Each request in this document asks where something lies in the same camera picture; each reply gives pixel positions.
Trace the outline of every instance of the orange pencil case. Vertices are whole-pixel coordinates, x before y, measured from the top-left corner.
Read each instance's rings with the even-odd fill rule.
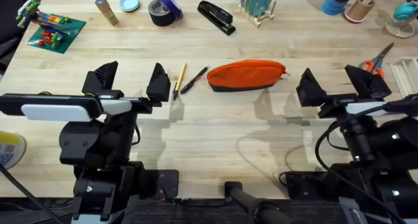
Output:
[[[273,86],[286,67],[277,61],[244,60],[216,67],[208,73],[214,91],[247,91]]]

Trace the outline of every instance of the tape roll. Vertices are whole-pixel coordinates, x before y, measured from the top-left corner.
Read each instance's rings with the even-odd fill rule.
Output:
[[[176,20],[176,15],[161,0],[151,1],[148,5],[148,12],[150,12],[152,22],[158,26],[170,25]]]
[[[161,0],[167,8],[176,16],[176,20],[183,18],[183,12],[180,6],[174,0]]]

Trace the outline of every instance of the orange scissors handle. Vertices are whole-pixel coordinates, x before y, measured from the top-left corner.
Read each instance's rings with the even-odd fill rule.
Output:
[[[373,74],[378,74],[378,75],[380,75],[382,78],[384,78],[384,77],[385,77],[385,73],[384,73],[384,72],[383,72],[383,70],[382,70],[382,69],[380,69],[380,68],[376,68],[376,69],[374,69]]]
[[[363,70],[372,72],[372,69],[374,67],[374,63],[372,61],[365,61],[363,63]]]
[[[385,73],[380,68],[374,68],[374,63],[372,61],[365,61],[362,66],[363,70],[368,72],[373,72],[373,74],[378,74],[382,78],[385,77]]]

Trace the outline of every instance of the wooden table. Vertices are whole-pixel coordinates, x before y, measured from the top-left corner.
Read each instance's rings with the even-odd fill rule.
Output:
[[[226,181],[242,182],[256,197],[285,198],[286,189],[276,186],[278,174],[318,169],[314,144],[330,123],[317,118],[316,108],[300,106],[295,89],[305,68],[311,68],[329,93],[351,93],[347,64],[373,58],[391,42],[395,46],[385,62],[418,52],[417,37],[396,39],[382,29],[405,0],[378,0],[362,24],[323,14],[324,0],[277,0],[276,17],[258,29],[239,13],[239,0],[207,0],[234,16],[236,33],[230,37],[197,12],[201,0],[176,0],[184,19],[168,27],[152,24],[147,8],[151,0],[140,0],[140,9],[133,13],[122,12],[118,0],[108,1],[120,21],[116,27],[108,24],[94,0],[42,0],[42,11],[87,24],[65,54],[25,45],[38,28],[31,24],[0,93],[81,95],[87,72],[114,60],[119,62],[114,89],[126,96],[145,95],[155,62],[164,66],[172,86],[183,62],[183,83],[206,65],[250,58],[279,61],[291,73],[269,89],[238,93],[215,93],[204,78],[177,101],[138,117],[142,141],[132,148],[131,160],[143,161],[150,169],[178,169],[179,197],[184,198],[221,198]],[[386,66],[383,70],[394,92],[388,100],[398,99],[391,71]],[[0,130],[19,132],[27,140],[27,151],[11,173],[38,197],[71,197],[72,167],[59,162],[58,135],[65,123],[3,114],[0,122]],[[331,141],[345,144],[337,133]],[[321,154],[329,165],[349,159],[347,152],[325,143]],[[2,176],[0,184],[1,197],[22,196]]]

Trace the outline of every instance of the black pen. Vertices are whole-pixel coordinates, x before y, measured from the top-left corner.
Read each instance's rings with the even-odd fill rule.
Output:
[[[191,89],[191,87],[193,87],[194,85],[195,85],[195,82],[197,81],[197,80],[199,80],[201,77],[202,77],[202,75],[207,71],[209,69],[209,67],[205,67],[205,68],[203,68],[203,70],[201,70],[197,75],[196,75],[196,77],[194,77],[193,79],[191,79],[190,80],[190,82],[189,83],[187,83],[183,88],[182,88],[182,90],[180,90],[180,94],[184,94],[184,93],[187,93],[187,91],[189,91],[190,89]]]

